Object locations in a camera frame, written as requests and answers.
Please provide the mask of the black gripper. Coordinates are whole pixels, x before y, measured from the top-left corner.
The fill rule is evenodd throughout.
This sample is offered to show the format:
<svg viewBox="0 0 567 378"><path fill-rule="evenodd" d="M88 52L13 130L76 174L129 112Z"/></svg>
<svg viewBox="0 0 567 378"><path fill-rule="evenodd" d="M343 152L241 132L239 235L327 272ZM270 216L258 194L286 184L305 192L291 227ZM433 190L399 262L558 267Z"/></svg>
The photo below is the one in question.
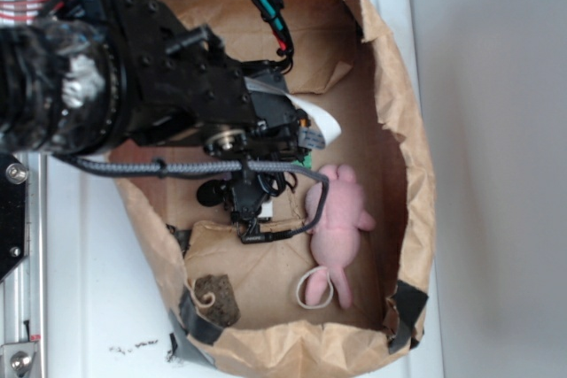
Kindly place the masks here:
<svg viewBox="0 0 567 378"><path fill-rule="evenodd" d="M200 147L222 159L295 161L308 154L307 146L328 146L341 135L338 121L322 107L286 96L276 67L231 58L208 26L155 47L158 71L141 71L143 146Z"/></svg>

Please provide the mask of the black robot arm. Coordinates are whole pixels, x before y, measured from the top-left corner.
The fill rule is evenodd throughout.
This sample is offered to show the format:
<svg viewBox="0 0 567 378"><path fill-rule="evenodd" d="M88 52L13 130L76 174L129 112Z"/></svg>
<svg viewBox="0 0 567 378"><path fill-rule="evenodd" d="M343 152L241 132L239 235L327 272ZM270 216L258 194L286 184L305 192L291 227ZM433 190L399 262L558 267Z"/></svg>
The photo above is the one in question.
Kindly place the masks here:
<svg viewBox="0 0 567 378"><path fill-rule="evenodd" d="M275 65L231 58L156 0L73 0L1 31L1 148L90 155L131 141L293 161L338 138Z"/></svg>

